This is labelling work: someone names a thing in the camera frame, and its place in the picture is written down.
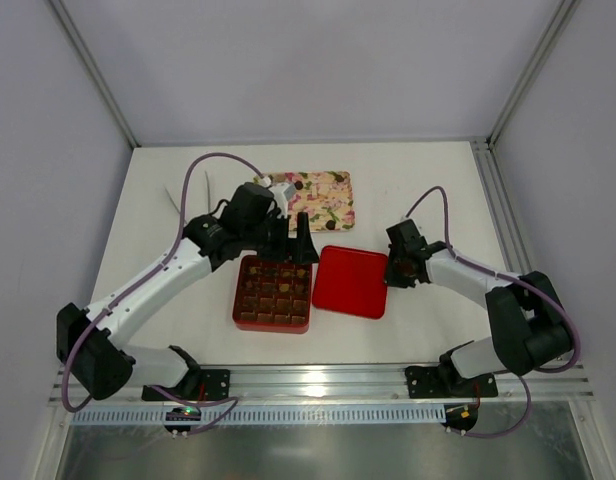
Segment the metal tongs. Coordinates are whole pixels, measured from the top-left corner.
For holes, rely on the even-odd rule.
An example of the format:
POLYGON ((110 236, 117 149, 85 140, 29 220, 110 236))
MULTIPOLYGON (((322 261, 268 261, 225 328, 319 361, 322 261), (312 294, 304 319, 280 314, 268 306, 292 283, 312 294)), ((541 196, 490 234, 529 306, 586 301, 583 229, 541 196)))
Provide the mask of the metal tongs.
MULTIPOLYGON (((167 200, 177 214, 181 213, 182 182, 169 181, 163 184, 167 200)), ((210 175, 205 169, 192 174, 188 184, 185 205, 184 223, 211 211, 212 187, 210 175)))

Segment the red chocolate box with insert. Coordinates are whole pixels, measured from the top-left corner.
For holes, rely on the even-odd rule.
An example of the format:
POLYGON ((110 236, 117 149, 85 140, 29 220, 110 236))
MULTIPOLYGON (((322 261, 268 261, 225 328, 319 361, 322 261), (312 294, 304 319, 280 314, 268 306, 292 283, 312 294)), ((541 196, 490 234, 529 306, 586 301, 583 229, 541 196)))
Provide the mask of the red chocolate box with insert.
POLYGON ((311 265, 275 263, 255 255, 240 263, 232 318, 244 331, 304 334, 309 329, 311 265))

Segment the red box lid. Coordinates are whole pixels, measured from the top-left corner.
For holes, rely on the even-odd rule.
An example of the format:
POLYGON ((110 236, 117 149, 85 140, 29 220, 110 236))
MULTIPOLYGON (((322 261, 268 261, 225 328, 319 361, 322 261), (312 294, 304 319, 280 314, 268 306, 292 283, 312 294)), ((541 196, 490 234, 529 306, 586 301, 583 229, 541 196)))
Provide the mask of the red box lid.
POLYGON ((312 294, 317 309, 378 320, 387 301, 388 256, 328 245, 322 249, 312 294))

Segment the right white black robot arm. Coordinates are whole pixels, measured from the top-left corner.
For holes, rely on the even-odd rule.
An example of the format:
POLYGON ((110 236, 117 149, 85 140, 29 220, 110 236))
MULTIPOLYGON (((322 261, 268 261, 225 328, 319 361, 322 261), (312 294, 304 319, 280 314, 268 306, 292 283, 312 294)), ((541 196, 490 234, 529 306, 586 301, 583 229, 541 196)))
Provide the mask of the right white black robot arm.
POLYGON ((443 241, 428 242, 410 219, 388 228, 387 235, 387 286, 447 288, 484 308, 490 328, 489 337, 448 350, 433 367, 408 367, 410 397, 494 397, 495 374, 524 376, 574 351, 575 334, 546 275, 497 272, 443 241))

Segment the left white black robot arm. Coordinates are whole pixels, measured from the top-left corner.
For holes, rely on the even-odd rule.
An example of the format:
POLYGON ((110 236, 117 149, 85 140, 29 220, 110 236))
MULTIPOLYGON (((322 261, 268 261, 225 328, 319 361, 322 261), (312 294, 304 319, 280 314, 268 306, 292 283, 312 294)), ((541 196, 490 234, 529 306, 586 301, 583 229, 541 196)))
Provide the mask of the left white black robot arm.
POLYGON ((133 347, 130 341, 170 300, 245 251, 268 262, 317 263, 307 214, 288 213, 295 195, 292 183, 246 182, 215 211, 184 221, 171 249, 126 285, 85 308, 63 307, 56 333, 62 382, 75 378, 92 400, 127 386, 143 388, 148 401, 197 399, 205 372, 190 354, 177 346, 133 347))

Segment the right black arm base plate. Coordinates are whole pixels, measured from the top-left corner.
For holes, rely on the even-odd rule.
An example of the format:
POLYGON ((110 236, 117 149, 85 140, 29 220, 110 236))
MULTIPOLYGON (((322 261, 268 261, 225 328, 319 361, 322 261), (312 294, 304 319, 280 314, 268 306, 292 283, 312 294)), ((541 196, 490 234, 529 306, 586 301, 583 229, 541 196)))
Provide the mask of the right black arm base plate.
POLYGON ((495 398, 499 395, 492 374, 461 377, 452 365, 409 366, 404 370, 411 399, 495 398))

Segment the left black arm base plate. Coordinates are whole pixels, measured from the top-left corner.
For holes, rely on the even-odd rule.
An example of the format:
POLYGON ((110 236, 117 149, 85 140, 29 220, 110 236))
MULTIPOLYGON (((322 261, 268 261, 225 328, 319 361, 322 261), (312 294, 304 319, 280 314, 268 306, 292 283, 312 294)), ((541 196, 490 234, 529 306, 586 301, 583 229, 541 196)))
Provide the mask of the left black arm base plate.
POLYGON ((219 368, 190 369, 168 394, 186 401, 219 401, 229 396, 231 371, 219 368))

